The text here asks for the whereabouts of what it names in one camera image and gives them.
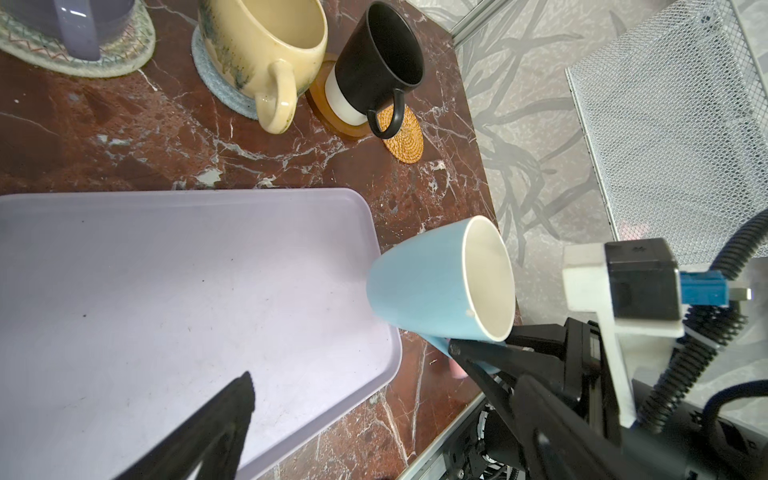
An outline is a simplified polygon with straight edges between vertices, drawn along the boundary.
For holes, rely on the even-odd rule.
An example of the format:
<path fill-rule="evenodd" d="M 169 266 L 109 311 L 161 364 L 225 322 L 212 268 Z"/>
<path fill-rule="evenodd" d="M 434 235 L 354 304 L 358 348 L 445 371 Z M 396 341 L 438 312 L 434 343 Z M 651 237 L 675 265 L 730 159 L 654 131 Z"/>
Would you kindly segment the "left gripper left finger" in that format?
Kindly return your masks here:
<path fill-rule="evenodd" d="M 230 382 L 120 479 L 233 479 L 255 410 L 249 372 Z"/>

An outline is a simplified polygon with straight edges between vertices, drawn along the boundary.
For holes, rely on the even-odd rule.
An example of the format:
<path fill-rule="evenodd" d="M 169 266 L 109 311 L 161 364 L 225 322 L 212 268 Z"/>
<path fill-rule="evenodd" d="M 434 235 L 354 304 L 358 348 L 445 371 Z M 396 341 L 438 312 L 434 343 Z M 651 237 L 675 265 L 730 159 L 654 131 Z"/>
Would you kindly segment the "light blue mug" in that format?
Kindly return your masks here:
<path fill-rule="evenodd" d="M 425 231 L 381 255 L 366 294 L 378 318 L 445 355 L 451 340 L 500 344 L 514 325 L 511 260 L 495 224 L 482 215 Z"/>

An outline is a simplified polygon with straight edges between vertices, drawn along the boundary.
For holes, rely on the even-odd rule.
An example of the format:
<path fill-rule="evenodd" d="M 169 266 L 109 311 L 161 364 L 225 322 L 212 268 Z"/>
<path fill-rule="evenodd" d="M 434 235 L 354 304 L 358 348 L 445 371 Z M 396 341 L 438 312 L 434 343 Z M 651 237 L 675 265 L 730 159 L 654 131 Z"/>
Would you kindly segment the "lilac mug white inside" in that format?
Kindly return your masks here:
<path fill-rule="evenodd" d="M 78 59 L 96 61 L 100 46 L 117 39 L 134 0 L 6 0 L 1 8 L 21 24 L 61 40 Z"/>

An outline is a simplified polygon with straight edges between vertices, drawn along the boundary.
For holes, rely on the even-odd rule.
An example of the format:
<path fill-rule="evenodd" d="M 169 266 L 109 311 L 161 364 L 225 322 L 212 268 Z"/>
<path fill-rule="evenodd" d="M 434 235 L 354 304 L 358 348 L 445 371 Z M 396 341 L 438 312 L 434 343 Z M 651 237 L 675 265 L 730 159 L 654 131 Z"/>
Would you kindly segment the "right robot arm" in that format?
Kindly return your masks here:
<path fill-rule="evenodd" d="M 767 240 L 756 214 L 703 272 L 684 272 L 661 238 L 570 245 L 568 307 L 593 315 L 528 325 L 499 344 L 452 340 L 450 356 L 492 411 L 482 443 L 530 479 L 763 479 L 764 437 L 721 419 L 765 380 L 685 398 L 745 328 L 736 279 Z"/>

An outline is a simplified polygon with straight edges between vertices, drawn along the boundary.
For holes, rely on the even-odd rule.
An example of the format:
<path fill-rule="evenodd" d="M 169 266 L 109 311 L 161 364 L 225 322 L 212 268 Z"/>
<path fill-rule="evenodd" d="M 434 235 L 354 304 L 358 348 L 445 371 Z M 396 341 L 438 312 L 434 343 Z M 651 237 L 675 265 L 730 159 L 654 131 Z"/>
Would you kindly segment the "brown wooden coaster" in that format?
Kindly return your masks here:
<path fill-rule="evenodd" d="M 357 140 L 371 135 L 368 123 L 353 126 L 341 120 L 332 110 L 325 94 L 325 82 L 338 58 L 337 54 L 327 52 L 324 56 L 321 68 L 306 91 L 305 96 L 315 116 L 325 127 L 342 138 Z"/>

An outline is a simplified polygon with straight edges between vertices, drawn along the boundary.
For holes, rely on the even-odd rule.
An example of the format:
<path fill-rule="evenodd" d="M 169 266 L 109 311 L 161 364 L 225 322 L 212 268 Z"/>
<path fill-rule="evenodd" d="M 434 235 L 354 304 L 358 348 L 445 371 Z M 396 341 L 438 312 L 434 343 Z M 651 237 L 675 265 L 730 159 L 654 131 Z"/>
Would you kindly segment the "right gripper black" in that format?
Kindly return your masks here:
<path fill-rule="evenodd" d="M 515 325 L 505 343 L 452 339 L 448 351 L 485 393 L 518 442 L 523 437 L 513 400 L 518 381 L 530 376 L 572 406 L 598 436 L 611 444 L 618 443 L 618 404 L 595 322 L 569 317 L 565 326 Z M 562 351 L 564 347 L 564 362 L 535 352 Z"/>

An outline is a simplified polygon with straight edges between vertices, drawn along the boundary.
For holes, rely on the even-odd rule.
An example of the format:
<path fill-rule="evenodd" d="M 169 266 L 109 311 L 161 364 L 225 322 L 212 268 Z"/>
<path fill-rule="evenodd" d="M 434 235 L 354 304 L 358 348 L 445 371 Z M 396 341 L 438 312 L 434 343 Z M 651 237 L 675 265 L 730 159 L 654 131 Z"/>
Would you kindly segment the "rattan wicker coaster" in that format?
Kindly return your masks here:
<path fill-rule="evenodd" d="M 421 125 L 412 109 L 405 107 L 403 123 L 398 133 L 390 139 L 384 139 L 387 150 L 400 162 L 417 163 L 424 152 L 424 137 Z"/>

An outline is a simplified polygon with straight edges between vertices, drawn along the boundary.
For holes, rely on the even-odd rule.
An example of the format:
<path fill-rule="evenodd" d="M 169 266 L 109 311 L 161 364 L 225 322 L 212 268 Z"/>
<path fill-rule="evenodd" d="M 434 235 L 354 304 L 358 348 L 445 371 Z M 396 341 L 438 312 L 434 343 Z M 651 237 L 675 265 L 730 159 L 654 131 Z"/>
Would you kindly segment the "beige ceramic mug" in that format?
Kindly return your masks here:
<path fill-rule="evenodd" d="M 328 23 L 319 1 L 198 3 L 205 50 L 228 85 L 255 102 L 261 127 L 286 132 L 323 62 Z"/>

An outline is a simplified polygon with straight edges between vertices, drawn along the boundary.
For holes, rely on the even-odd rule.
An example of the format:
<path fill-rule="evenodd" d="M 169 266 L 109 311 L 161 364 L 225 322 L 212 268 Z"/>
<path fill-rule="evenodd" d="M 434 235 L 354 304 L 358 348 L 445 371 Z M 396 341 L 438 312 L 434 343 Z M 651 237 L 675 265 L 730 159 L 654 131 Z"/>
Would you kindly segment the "black mug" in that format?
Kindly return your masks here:
<path fill-rule="evenodd" d="M 399 132 L 405 96 L 424 74 L 424 56 L 412 28 L 392 6 L 375 1 L 338 56 L 324 92 L 340 120 L 351 126 L 368 124 L 385 140 Z"/>

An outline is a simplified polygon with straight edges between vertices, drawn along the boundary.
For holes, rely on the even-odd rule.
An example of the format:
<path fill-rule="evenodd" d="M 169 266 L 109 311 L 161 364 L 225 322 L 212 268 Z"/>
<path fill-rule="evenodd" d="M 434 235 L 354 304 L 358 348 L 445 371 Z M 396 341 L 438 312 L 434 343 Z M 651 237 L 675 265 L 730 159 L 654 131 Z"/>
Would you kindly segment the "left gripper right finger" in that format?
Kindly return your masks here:
<path fill-rule="evenodd" d="M 512 410 L 531 479 L 649 477 L 531 376 L 517 381 Z"/>

